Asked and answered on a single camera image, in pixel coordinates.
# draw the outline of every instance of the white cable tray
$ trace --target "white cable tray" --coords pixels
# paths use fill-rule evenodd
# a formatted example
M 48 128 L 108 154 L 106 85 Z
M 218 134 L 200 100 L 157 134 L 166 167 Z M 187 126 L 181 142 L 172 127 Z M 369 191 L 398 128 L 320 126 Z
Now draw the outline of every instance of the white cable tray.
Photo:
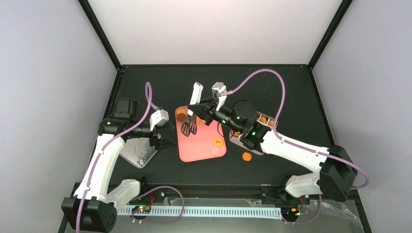
M 135 205 L 126 205 L 118 215 L 132 215 Z M 135 216 L 179 216 L 181 206 L 152 206 L 150 213 L 135 213 Z M 185 206 L 185 217 L 253 217 L 282 219 L 280 208 L 268 207 L 205 207 Z

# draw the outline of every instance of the pink tray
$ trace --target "pink tray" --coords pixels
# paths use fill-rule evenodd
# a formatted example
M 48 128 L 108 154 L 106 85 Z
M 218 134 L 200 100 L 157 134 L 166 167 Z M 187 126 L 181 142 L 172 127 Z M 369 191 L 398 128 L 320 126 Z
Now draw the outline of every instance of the pink tray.
M 187 114 L 188 108 L 187 106 L 178 107 L 174 112 L 180 159 L 184 162 L 192 162 L 224 156 L 226 154 L 226 143 L 217 131 L 218 123 L 213 121 L 207 126 L 200 121 L 197 124 L 197 134 L 190 134 L 189 137 L 186 137 L 180 132 L 182 122 L 177 120 L 177 110 L 179 108 L 183 108 L 185 114 Z M 221 125 L 219 125 L 219 131 L 223 132 Z

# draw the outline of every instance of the orange disc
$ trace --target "orange disc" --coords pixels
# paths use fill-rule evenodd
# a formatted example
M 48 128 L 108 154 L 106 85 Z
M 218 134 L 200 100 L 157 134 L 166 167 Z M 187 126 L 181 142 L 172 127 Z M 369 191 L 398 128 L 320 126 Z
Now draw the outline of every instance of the orange disc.
M 183 122 L 186 120 L 186 115 L 184 113 L 180 113 L 177 115 L 177 120 Z
M 186 110 L 184 108 L 179 108 L 176 110 L 176 115 L 179 115 L 181 113 L 186 114 Z
M 274 121 L 274 120 L 270 120 L 269 123 L 268 123 L 268 125 L 273 127 L 273 126 L 275 125 L 275 121 Z
M 262 116 L 259 121 L 262 122 L 262 123 L 265 123 L 265 124 L 266 124 L 266 122 L 268 122 L 268 120 L 264 116 Z
M 242 154 L 242 158 L 244 161 L 251 161 L 252 160 L 252 155 L 249 152 L 245 152 Z
M 221 147 L 223 145 L 223 139 L 217 137 L 213 140 L 213 145 L 216 147 Z

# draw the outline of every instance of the black metal pole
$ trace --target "black metal pole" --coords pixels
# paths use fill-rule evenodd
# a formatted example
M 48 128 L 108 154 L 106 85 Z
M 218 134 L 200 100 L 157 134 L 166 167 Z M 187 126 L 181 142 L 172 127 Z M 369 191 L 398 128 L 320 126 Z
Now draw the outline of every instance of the black metal pole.
M 107 54 L 109 54 L 110 59 L 112 60 L 115 68 L 117 70 L 120 69 L 121 64 L 119 60 L 117 59 L 117 56 L 112 48 L 112 46 L 109 43 L 109 40 L 106 37 L 106 34 L 104 34 L 103 28 L 101 27 L 99 21 L 97 20 L 96 15 L 94 14 L 93 10 L 91 9 L 90 3 L 88 0 L 78 0 L 80 5 L 83 8 L 83 11 L 85 12 L 87 18 L 89 19 L 91 25 L 94 28 L 94 31 L 96 32 L 97 36 L 99 37 L 100 41 L 102 42 L 104 49 L 106 49 Z
M 332 38 L 333 33 L 335 32 L 336 28 L 338 28 L 339 23 L 341 22 L 343 16 L 345 15 L 347 9 L 349 8 L 352 0 L 343 0 L 341 5 L 339 6 L 338 10 L 335 13 L 332 21 L 330 22 L 325 34 L 322 37 L 321 42 L 319 43 L 318 47 L 315 50 L 312 58 L 308 63 L 309 69 L 313 69 L 318 62 L 319 58 L 322 55 L 322 52 L 325 50 L 326 45 L 329 43 L 329 40 Z

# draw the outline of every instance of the orange coin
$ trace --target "orange coin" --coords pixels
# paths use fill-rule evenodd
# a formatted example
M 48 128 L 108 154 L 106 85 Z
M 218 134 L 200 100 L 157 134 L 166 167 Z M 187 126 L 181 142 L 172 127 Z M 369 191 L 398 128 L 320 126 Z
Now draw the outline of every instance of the orange coin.
M 270 120 L 269 123 L 268 123 L 268 125 L 273 127 L 273 126 L 275 125 L 275 121 L 274 121 L 274 120 Z
M 178 108 L 178 109 L 176 110 L 176 115 L 179 115 L 179 114 L 181 114 L 181 113 L 186 114 L 186 110 L 185 110 L 184 108 Z
M 264 117 L 264 116 L 262 116 L 262 117 L 259 119 L 259 121 L 262 122 L 262 123 L 265 123 L 265 124 L 266 124 L 266 122 L 268 122 L 268 120 L 267 120 L 266 117 Z
M 242 154 L 242 158 L 244 161 L 251 161 L 252 160 L 252 155 L 249 152 L 245 152 Z
M 221 147 L 223 145 L 223 139 L 217 137 L 213 140 L 213 145 L 216 147 Z

